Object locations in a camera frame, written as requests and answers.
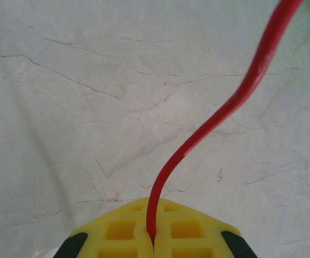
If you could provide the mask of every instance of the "black grip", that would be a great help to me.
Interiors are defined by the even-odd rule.
[[[67,238],[53,258],[77,258],[88,234],[78,233]]]
[[[244,238],[229,231],[221,232],[221,235],[235,258],[257,258]]]

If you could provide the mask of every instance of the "white surface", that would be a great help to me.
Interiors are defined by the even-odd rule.
[[[148,196],[238,87],[275,3],[0,1],[0,257],[50,257]],[[259,257],[310,257],[310,1],[255,94],[165,187]]]

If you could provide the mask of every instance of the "red cable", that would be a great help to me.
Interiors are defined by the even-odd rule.
[[[161,191],[169,175],[203,138],[243,105],[254,92],[274,56],[286,27],[302,2],[303,0],[281,0],[279,2],[267,24],[253,61],[239,88],[212,117],[182,144],[162,168],[151,190],[146,214],[146,229],[153,245],[156,236],[157,206]]]

